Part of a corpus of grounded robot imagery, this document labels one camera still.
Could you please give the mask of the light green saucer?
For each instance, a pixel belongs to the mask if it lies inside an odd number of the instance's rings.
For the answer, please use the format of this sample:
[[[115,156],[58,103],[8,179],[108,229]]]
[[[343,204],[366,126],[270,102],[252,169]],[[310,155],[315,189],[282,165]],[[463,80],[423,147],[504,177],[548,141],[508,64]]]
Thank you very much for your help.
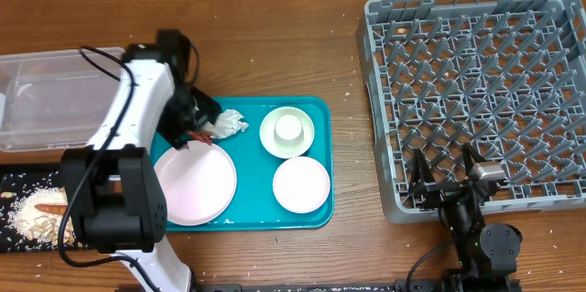
[[[275,123],[284,114],[294,114],[302,122],[303,135],[298,142],[287,143],[276,138]],[[283,106],[265,116],[260,124],[259,136],[262,146],[269,154],[289,159],[299,157],[309,150],[315,138],[315,127],[309,115],[304,111],[292,106]]]

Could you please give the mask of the white cup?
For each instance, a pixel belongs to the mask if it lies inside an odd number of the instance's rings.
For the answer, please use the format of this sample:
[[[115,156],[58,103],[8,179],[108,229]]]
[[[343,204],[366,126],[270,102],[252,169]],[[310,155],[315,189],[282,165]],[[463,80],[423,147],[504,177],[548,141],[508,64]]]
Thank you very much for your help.
[[[303,135],[302,122],[294,114],[284,114],[276,120],[275,135],[283,142],[298,142]]]

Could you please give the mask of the large white plate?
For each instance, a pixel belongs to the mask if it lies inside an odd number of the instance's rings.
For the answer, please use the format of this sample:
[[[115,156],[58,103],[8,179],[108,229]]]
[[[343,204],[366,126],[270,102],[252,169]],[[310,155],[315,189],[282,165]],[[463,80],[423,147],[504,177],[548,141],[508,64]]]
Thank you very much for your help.
[[[168,220],[182,226],[211,222],[230,205],[237,173],[230,156],[215,144],[189,141],[166,151],[155,164]]]

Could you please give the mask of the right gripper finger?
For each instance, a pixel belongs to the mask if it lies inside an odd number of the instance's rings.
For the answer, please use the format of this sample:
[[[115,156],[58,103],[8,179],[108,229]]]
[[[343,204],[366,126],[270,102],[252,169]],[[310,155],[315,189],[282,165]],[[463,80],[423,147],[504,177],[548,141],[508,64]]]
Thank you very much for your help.
[[[424,183],[434,183],[435,179],[431,173],[425,154],[416,148],[412,157],[412,174],[409,182],[410,187],[419,187]]]
[[[469,177],[474,164],[485,162],[486,159],[470,144],[464,143],[461,146],[462,159],[466,176]]]

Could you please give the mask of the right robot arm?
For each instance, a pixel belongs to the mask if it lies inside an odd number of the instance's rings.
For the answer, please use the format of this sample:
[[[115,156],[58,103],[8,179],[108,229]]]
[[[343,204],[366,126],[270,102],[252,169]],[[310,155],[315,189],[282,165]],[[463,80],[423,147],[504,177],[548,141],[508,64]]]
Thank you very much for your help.
[[[424,153],[416,149],[408,192],[422,196],[425,209],[437,210],[450,239],[421,256],[395,288],[404,291],[519,291],[516,271],[522,233],[513,225],[487,224],[481,206],[505,185],[505,172],[482,157],[472,145],[461,146],[466,176],[460,182],[434,179]],[[434,254],[454,246],[460,266],[444,271],[439,280],[414,280],[417,268]]]

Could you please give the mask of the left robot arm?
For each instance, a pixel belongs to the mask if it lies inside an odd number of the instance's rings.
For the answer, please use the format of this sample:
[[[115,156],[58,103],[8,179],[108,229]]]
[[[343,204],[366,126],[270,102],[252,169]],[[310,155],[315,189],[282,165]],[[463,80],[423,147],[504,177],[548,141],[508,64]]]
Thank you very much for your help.
[[[68,149],[59,178],[67,195],[58,232],[62,260],[83,268],[121,262],[145,291],[195,291],[190,267],[166,236],[168,207],[149,152],[155,135],[175,148],[187,134],[214,123],[222,107],[189,79],[197,50],[177,29],[153,44],[132,44],[114,63],[119,87],[102,125],[83,148]],[[66,253],[64,233],[102,254],[86,264]]]

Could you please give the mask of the rice and peanut scraps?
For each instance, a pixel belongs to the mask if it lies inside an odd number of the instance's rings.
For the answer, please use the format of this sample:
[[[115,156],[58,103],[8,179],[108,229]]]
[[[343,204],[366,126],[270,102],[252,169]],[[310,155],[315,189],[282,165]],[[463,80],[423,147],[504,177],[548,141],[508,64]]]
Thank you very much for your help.
[[[1,200],[1,241],[24,246],[31,242],[34,246],[58,246],[59,228],[63,216],[38,211],[36,204],[68,205],[64,188],[41,188],[24,196],[14,191],[2,191]]]

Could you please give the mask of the red snack wrapper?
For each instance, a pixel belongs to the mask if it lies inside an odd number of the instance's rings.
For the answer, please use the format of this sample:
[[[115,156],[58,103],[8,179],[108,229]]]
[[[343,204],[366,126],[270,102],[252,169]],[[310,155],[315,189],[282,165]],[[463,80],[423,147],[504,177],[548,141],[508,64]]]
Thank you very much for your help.
[[[207,145],[211,145],[212,144],[212,136],[205,132],[205,131],[199,131],[199,132],[188,132],[188,135],[191,139],[205,143]]]

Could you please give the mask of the orange carrot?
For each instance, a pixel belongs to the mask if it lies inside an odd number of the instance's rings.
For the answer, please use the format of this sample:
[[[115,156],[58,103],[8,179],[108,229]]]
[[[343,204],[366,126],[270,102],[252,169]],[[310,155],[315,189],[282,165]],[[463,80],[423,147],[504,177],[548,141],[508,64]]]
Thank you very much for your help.
[[[68,206],[65,204],[36,204],[35,208],[47,214],[63,216]]]

